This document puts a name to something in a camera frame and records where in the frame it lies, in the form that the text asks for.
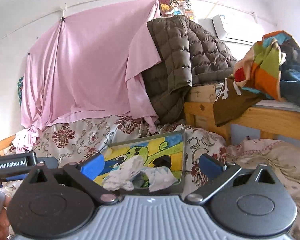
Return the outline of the colourful wall poster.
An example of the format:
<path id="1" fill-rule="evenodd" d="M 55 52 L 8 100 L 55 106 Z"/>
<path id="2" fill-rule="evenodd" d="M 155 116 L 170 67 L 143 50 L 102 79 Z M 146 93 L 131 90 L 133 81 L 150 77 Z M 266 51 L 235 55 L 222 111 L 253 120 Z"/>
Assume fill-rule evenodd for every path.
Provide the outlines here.
<path id="1" fill-rule="evenodd" d="M 175 15 L 186 16 L 194 21 L 195 16 L 190 0 L 158 0 L 161 17 L 172 17 Z"/>

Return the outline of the black sock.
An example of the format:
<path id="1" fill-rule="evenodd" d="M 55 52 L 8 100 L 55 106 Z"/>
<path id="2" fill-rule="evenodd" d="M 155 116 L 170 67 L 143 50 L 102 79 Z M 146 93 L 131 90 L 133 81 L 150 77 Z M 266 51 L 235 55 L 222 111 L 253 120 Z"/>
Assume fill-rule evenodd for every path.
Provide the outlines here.
<path id="1" fill-rule="evenodd" d="M 167 168 L 171 168 L 171 158 L 169 155 L 160 156 L 153 161 L 153 167 L 162 167 L 165 166 Z"/>

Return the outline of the colourful patchwork cloth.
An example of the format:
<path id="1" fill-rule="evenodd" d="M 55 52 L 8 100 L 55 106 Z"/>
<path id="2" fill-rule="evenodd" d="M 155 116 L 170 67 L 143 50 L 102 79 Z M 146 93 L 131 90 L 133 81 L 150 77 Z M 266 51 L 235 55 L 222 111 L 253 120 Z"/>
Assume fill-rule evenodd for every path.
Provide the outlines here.
<path id="1" fill-rule="evenodd" d="M 235 64 L 234 78 L 238 87 L 249 87 L 284 101 L 280 92 L 280 67 L 288 58 L 289 49 L 300 49 L 289 33 L 279 30 L 263 35 L 246 55 Z"/>

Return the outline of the pink hanging sheet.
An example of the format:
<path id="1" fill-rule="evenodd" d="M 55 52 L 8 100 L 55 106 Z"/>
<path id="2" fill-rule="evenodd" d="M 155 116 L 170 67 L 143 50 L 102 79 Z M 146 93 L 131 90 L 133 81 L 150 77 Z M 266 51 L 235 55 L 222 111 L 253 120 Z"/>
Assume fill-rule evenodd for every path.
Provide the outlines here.
<path id="1" fill-rule="evenodd" d="M 142 73 L 161 61 L 147 28 L 158 15 L 157 0 L 121 2 L 70 15 L 45 32 L 27 55 L 16 152 L 33 148 L 49 126 L 87 118 L 130 116 L 155 131 Z"/>

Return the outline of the white air conditioner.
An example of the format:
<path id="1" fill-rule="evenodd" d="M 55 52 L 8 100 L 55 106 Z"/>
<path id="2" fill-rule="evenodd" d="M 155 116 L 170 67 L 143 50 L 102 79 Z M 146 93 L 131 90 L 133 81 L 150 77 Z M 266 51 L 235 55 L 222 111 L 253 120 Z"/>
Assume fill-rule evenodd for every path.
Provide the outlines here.
<path id="1" fill-rule="evenodd" d="M 213 18 L 200 19 L 198 23 L 222 41 L 242 43 L 254 41 L 253 25 L 245 18 L 216 15 Z"/>

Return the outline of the wooden bunk bed frame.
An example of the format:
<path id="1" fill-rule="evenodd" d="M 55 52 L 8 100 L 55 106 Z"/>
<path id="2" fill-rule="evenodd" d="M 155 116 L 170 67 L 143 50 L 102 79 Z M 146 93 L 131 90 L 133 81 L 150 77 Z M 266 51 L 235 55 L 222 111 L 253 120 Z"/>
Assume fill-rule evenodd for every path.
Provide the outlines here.
<path id="1" fill-rule="evenodd" d="M 277 139 L 279 135 L 300 140 L 300 107 L 275 100 L 263 100 L 247 109 L 239 118 L 217 127 L 213 115 L 213 102 L 221 85 L 191 88 L 184 105 L 186 123 L 221 135 L 231 143 L 230 126 L 241 125 L 258 129 L 263 139 Z"/>

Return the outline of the white blue patterned cloth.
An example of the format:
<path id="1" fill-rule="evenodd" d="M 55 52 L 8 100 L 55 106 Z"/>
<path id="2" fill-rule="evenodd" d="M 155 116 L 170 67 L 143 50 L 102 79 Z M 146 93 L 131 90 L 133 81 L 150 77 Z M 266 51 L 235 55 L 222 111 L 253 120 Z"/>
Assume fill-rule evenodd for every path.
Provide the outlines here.
<path id="1" fill-rule="evenodd" d="M 146 167 L 142 157 L 137 155 L 112 169 L 101 185 L 109 191 L 133 191 L 145 181 L 148 182 L 149 192 L 155 192 L 172 186 L 178 180 L 168 167 Z"/>

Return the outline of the floral satin bedspread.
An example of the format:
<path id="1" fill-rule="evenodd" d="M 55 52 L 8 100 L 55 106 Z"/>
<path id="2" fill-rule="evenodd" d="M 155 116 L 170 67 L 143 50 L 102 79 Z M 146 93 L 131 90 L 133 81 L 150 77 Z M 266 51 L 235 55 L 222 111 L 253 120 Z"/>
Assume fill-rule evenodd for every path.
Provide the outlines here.
<path id="1" fill-rule="evenodd" d="M 281 140 L 244 139 L 238 145 L 227 146 L 225 139 L 202 128 L 192 128 L 184 121 L 157 127 L 163 134 L 179 130 L 186 132 L 185 193 L 208 182 L 199 170 L 198 158 L 208 155 L 219 161 L 236 161 L 243 168 L 266 163 L 274 170 L 294 199 L 298 215 L 291 234 L 300 239 L 300 148 Z M 48 127 L 33 150 L 38 157 L 55 157 L 59 165 L 82 162 L 97 154 L 108 143 L 129 141 L 149 136 L 147 124 L 130 117 L 111 116 L 103 119 L 84 119 L 69 124 Z"/>

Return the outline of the brown printed t-shirt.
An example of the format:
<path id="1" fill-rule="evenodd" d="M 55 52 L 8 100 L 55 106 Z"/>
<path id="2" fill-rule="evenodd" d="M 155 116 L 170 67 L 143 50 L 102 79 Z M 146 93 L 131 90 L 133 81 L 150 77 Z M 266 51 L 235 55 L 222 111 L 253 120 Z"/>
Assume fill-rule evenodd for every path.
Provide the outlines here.
<path id="1" fill-rule="evenodd" d="M 239 118 L 249 107 L 265 100 L 266 96 L 257 90 L 253 93 L 238 87 L 234 77 L 224 79 L 221 91 L 213 104 L 213 116 L 217 127 Z"/>

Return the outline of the brown quilted down jacket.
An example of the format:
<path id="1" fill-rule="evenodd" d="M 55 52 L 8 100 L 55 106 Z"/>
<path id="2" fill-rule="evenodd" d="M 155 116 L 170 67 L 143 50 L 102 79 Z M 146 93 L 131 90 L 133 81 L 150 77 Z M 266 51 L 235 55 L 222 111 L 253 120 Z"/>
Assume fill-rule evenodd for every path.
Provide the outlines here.
<path id="1" fill-rule="evenodd" d="M 143 81 L 159 122 L 172 123 L 191 87 L 224 80 L 237 60 L 224 42 L 186 16 L 156 18 L 147 28 L 161 61 L 143 71 Z"/>

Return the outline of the dark blue jeans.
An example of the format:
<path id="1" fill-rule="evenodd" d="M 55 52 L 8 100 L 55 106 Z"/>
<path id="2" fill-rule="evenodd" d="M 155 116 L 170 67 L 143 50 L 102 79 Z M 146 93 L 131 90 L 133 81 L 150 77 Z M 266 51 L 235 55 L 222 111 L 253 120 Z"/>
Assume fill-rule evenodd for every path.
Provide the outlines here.
<path id="1" fill-rule="evenodd" d="M 281 65 L 281 97 L 300 107 L 300 47 L 293 38 L 283 42 L 286 61 Z"/>

